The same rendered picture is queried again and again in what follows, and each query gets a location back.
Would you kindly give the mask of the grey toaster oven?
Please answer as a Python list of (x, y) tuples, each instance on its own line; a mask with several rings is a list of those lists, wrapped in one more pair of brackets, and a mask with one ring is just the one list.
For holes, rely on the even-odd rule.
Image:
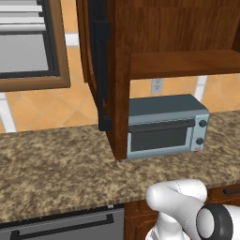
[(127, 159), (204, 149), (210, 112), (191, 94), (129, 101)]

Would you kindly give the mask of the wood-framed window with blinds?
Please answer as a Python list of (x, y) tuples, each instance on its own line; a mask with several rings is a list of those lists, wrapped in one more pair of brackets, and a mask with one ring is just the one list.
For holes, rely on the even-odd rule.
[(0, 0), (0, 92), (68, 88), (60, 0)]

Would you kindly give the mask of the brown wooden cabinet door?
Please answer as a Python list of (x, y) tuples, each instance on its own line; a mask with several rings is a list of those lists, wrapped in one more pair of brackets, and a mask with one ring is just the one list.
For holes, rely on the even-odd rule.
[(112, 119), (107, 134), (117, 160), (127, 157), (128, 106), (131, 67), (131, 1), (76, 0), (83, 78), (88, 83), (98, 108), (95, 75), (94, 22), (111, 23), (111, 39), (107, 41), (108, 99), (103, 111)]

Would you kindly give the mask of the grey dishwasher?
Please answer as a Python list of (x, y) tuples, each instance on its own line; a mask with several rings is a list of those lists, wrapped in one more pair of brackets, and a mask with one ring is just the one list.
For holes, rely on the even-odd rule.
[(123, 240), (122, 203), (0, 223), (0, 240)]

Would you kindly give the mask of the brown wooden wall cabinet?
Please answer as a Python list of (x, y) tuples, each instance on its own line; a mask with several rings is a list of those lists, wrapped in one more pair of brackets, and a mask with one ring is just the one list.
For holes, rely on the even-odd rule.
[(133, 80), (240, 73), (240, 0), (133, 0)]

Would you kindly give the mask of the white wall outlet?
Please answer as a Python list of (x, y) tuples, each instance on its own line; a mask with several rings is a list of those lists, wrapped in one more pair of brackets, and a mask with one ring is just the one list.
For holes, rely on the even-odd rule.
[(151, 83), (151, 93), (152, 94), (160, 94), (163, 89), (163, 79), (153, 79)]

